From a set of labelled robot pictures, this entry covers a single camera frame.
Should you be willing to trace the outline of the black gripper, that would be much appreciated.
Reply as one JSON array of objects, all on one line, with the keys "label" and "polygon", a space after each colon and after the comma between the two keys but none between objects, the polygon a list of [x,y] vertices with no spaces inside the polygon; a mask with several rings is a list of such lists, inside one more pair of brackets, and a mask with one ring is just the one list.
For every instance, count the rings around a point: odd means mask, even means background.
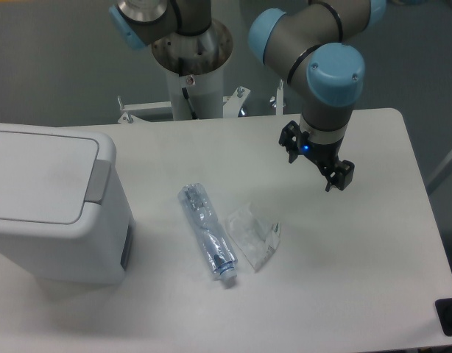
[{"label": "black gripper", "polygon": [[284,147],[293,163],[303,155],[315,164],[321,175],[326,178],[326,191],[332,188],[344,190],[353,180],[355,165],[348,160],[339,160],[338,153],[343,139],[331,144],[318,144],[310,140],[309,132],[301,132],[295,121],[290,121],[282,128],[279,145]]}]

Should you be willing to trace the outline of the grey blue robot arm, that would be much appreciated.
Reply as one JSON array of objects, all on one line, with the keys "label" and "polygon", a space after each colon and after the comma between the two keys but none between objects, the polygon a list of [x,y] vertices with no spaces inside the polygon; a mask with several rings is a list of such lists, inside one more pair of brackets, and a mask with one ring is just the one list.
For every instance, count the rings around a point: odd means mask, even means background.
[{"label": "grey blue robot arm", "polygon": [[[344,190],[354,173],[338,154],[365,63],[346,40],[381,20],[385,9],[384,1],[310,1],[294,15],[265,10],[249,30],[251,52],[303,100],[300,120],[285,125],[279,143],[290,161],[304,156],[315,164],[327,189]],[[127,45],[150,48],[171,79],[174,119],[224,116],[222,71],[233,39],[209,1],[117,1],[109,14]]]}]

